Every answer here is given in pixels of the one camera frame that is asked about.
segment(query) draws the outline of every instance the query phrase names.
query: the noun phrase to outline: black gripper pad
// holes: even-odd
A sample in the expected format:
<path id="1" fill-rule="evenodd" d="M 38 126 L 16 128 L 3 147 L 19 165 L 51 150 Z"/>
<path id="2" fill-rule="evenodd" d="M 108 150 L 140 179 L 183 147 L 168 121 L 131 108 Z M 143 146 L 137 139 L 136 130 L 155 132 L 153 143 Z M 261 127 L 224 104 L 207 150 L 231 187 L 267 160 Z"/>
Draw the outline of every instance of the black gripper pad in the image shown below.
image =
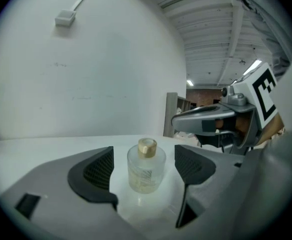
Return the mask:
<path id="1" fill-rule="evenodd" d="M 109 192 L 110 176 L 114 169 L 112 146 L 74 165 L 68 172 L 71 189 L 91 203 L 118 204 L 115 194 Z"/>
<path id="2" fill-rule="evenodd" d="M 176 228 L 181 228 L 197 218 L 196 213 L 186 201 L 188 186 L 205 182 L 215 173 L 216 165 L 212 160 L 194 151 L 175 145 L 175 167 L 185 183 L 182 207 L 176 222 Z"/>
<path id="3" fill-rule="evenodd" d="M 26 217 L 27 219 L 30 219 L 39 200 L 40 200 L 40 196 L 26 193 L 18 202 L 15 208 L 24 217 Z"/>

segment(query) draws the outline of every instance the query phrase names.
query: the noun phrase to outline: gold lid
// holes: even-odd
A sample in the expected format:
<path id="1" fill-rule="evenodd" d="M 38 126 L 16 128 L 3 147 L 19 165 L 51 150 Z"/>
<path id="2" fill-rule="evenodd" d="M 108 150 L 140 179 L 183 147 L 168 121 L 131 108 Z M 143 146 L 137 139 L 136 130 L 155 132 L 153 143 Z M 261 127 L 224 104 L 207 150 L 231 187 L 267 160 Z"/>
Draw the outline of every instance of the gold lid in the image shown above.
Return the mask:
<path id="1" fill-rule="evenodd" d="M 138 141 L 138 155 L 140 158 L 152 158 L 156 155 L 157 142 L 152 138 L 141 138 Z"/>

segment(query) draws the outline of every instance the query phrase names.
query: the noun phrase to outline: glass jar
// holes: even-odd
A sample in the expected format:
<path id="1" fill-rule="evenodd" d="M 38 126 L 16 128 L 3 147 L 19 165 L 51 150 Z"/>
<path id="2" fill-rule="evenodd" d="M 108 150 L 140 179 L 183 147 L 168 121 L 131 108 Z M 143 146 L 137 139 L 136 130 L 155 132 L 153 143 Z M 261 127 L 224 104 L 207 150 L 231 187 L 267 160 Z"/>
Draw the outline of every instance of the glass jar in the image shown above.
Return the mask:
<path id="1" fill-rule="evenodd" d="M 142 138 L 129 149 L 128 178 L 130 187 L 142 194 L 158 189 L 164 175 L 166 154 L 151 138 Z"/>

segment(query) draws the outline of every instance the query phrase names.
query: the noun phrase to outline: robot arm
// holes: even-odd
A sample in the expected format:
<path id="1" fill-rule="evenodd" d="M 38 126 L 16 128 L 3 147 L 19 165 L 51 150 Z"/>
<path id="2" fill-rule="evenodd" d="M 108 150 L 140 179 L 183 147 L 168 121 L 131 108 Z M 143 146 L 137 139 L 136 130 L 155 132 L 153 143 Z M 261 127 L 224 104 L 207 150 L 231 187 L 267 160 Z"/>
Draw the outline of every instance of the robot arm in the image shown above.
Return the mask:
<path id="1" fill-rule="evenodd" d="M 224 153 L 244 155 L 259 142 L 263 129 L 277 114 L 269 96 L 276 84 L 265 63 L 223 88 L 219 104 L 178 114 L 172 118 L 172 124 L 178 131 L 196 134 L 201 144 L 222 148 Z M 235 122 L 237 116 L 246 113 L 250 114 L 250 124 L 242 138 L 235 129 Z M 216 129 L 215 121 L 220 119 L 224 121 L 223 129 Z"/>

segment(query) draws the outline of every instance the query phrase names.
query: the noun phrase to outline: ceiling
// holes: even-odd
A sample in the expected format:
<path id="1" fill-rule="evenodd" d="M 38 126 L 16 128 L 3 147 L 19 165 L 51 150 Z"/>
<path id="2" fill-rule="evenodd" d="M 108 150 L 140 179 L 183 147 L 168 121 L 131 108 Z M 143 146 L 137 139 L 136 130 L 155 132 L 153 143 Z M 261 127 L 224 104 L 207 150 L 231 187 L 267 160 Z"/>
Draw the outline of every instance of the ceiling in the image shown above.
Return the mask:
<path id="1" fill-rule="evenodd" d="M 271 53 L 236 0 L 154 0 L 184 40 L 193 89 L 220 89 Z"/>

